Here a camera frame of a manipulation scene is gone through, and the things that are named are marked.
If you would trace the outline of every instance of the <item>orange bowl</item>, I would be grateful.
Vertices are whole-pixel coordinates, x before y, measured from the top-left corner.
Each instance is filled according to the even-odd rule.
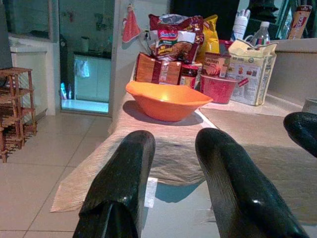
[[[211,97],[188,86],[131,81],[125,89],[148,116],[163,121],[182,120],[212,101]]]

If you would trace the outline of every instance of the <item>doorway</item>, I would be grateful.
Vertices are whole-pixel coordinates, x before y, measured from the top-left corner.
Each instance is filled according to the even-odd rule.
[[[109,113],[114,0],[59,0],[63,111]]]

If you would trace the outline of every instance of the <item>refrigerator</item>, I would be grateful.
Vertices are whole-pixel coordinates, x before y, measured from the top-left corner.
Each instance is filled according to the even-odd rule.
[[[0,3],[0,69],[11,68],[12,59],[6,26],[4,5]]]

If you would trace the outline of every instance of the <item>red cloth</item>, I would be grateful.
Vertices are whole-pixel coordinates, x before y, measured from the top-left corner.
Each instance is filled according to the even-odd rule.
[[[128,43],[141,33],[137,19],[131,6],[128,6],[128,17],[123,29],[122,41]]]

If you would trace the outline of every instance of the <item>water bottle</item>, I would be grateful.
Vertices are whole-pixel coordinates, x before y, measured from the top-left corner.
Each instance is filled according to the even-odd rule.
[[[262,46],[269,44],[269,34],[268,34],[269,22],[261,22],[260,29],[256,32],[251,40],[253,46]]]

